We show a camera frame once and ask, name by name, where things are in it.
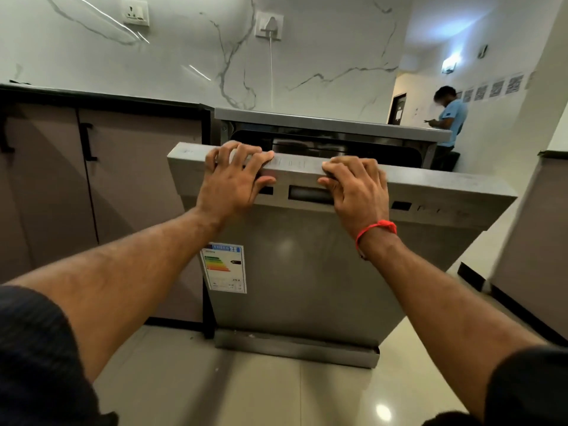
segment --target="finger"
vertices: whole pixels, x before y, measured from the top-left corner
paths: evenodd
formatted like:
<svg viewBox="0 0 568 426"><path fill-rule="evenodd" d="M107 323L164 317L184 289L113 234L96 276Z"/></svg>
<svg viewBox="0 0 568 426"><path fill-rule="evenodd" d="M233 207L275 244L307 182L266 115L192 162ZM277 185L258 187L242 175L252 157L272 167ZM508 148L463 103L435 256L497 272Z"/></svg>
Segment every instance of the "finger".
<svg viewBox="0 0 568 426"><path fill-rule="evenodd" d="M317 180L317 183L319 185L323 185L330 191L331 195L333 196L333 202L336 205L343 202L343 188L341 187L341 184L335 179L319 178Z"/></svg>
<svg viewBox="0 0 568 426"><path fill-rule="evenodd" d="M224 169L229 165L229 157L231 157L231 152L237 149L240 145L239 142L231 140L225 143L221 148L219 148L219 155L217 156L217 167Z"/></svg>
<svg viewBox="0 0 568 426"><path fill-rule="evenodd" d="M254 185L252 185L252 192L251 198L249 199L249 203L253 204L256 200L256 196L259 195L260 190L268 185L274 185L276 183L276 178L272 176L261 176L259 179L254 181Z"/></svg>
<svg viewBox="0 0 568 426"><path fill-rule="evenodd" d="M274 151L255 153L246 164L245 172L256 176L263 165L274 158Z"/></svg>
<svg viewBox="0 0 568 426"><path fill-rule="evenodd" d="M205 176L211 175L215 171L217 155L219 155L219 149L215 148L211 149L205 156Z"/></svg>
<svg viewBox="0 0 568 426"><path fill-rule="evenodd" d="M245 165L246 157L252 154L257 154L259 152L262 152L262 148L260 146L251 146L241 143L238 146L235 155L233 156L233 161L231 162L231 165L238 167L239 169L242 169L243 166Z"/></svg>
<svg viewBox="0 0 568 426"><path fill-rule="evenodd" d="M382 187L383 190L387 191L388 187L387 187L387 173L382 170L382 169L378 169L379 170L379 182L380 182L380 186Z"/></svg>
<svg viewBox="0 0 568 426"><path fill-rule="evenodd" d="M333 157L332 163L343 163L359 179L366 179L369 175L359 157Z"/></svg>
<svg viewBox="0 0 568 426"><path fill-rule="evenodd" d="M341 182L343 187L355 180L353 173L351 173L351 171L343 163L331 163L326 161L322 164L322 168L324 171L331 173L339 182Z"/></svg>
<svg viewBox="0 0 568 426"><path fill-rule="evenodd" d="M379 184L379 164L377 164L377 160L374 158L363 158L361 162L371 179L373 179L376 184Z"/></svg>

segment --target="red wristband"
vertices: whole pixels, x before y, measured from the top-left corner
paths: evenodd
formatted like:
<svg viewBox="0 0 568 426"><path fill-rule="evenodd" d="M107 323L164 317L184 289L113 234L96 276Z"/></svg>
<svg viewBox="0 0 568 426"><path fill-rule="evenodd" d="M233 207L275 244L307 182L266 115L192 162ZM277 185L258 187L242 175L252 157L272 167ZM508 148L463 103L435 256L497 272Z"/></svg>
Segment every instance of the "red wristband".
<svg viewBox="0 0 568 426"><path fill-rule="evenodd" d="M387 229L389 232L396 234L396 224L392 221L387 221L387 220L381 220L381 221L376 222L375 224L371 224L370 226L365 227L363 230L361 230L359 232L359 234L357 235L357 239L355 239L355 248L357 248L357 252L359 252L359 255L364 260L367 260L367 258L359 249L359 239L361 239L361 236L363 236L365 233L367 233L370 229L372 229L374 227L382 227L384 229Z"/></svg>

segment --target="person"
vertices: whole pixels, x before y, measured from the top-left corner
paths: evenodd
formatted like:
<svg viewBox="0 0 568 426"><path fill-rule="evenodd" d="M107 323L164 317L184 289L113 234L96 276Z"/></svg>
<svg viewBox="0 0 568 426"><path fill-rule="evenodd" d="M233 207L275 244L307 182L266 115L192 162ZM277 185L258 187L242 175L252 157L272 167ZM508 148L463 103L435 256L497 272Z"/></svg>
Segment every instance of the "person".
<svg viewBox="0 0 568 426"><path fill-rule="evenodd" d="M116 425L116 414L99 412L92 383L189 260L231 216L246 211L263 186L276 182L256 177L273 156L226 143L207 155L196 206L187 213L0 287L0 422ZM387 178L375 160L336 157L323 169L330 176L318 182L330 190L351 238L389 220ZM386 228L366 231L359 249L470 412L427 424L568 424L564 351L414 254Z"/></svg>
<svg viewBox="0 0 568 426"><path fill-rule="evenodd" d="M434 94L434 102L444 106L440 117L427 122L430 127L450 130L451 138L447 142L438 143L432 160L432 169L441 170L444 159L450 154L456 145L458 135L461 133L467 119L467 105L458 99L456 90L449 86L441 87Z"/></svg>

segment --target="ceiling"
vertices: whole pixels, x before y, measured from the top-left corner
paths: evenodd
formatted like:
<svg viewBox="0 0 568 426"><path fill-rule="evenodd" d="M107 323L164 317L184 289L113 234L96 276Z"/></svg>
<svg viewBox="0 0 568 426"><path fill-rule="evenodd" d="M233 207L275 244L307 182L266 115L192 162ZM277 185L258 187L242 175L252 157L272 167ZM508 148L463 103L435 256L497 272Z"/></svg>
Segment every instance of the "ceiling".
<svg viewBox="0 0 568 426"><path fill-rule="evenodd" d="M504 0L415 0L405 52L420 54L491 13Z"/></svg>

